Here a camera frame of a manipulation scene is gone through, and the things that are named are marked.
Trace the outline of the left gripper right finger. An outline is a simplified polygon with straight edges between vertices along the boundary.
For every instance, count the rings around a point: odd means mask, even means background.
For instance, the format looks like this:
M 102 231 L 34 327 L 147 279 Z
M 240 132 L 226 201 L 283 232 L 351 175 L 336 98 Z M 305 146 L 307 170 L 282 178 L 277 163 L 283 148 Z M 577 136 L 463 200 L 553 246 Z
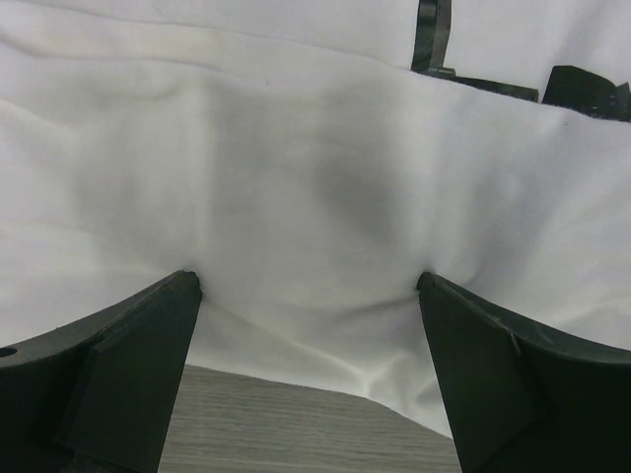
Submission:
M 492 304 L 432 273 L 425 334 L 465 472 L 626 472 L 630 354 Z

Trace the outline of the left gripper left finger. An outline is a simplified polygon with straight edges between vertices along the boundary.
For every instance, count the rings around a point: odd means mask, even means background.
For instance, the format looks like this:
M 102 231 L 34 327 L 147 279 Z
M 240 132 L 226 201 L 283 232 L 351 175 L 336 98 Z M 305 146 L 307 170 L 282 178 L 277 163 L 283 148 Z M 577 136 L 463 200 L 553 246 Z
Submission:
M 202 302 L 193 272 L 1 350 L 4 472 L 155 472 Z

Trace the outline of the white t-shirt with robot print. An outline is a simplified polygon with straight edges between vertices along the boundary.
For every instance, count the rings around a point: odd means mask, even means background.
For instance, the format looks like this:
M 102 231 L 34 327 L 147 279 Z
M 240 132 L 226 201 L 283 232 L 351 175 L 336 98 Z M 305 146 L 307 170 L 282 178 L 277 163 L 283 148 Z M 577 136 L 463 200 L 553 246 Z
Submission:
M 412 72 L 413 2 L 5 1 L 1 341 L 170 273 L 188 362 L 449 426 L 415 286 L 630 345 L 630 127 Z

